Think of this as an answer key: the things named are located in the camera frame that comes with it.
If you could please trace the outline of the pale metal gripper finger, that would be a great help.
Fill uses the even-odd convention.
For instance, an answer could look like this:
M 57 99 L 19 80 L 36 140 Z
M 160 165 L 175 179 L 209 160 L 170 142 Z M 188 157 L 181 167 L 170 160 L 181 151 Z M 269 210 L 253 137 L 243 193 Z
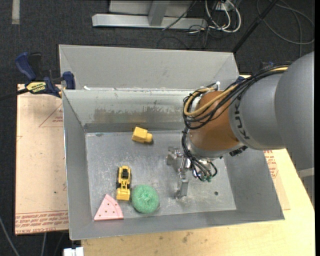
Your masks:
M 177 147 L 168 147 L 168 152 L 166 156 L 166 164 L 168 166 L 173 166 L 178 162 L 178 160 L 181 158 L 181 150 Z
M 175 199 L 181 199 L 188 195 L 189 180 L 185 174 L 180 174 L 177 181 L 177 190 L 174 194 Z

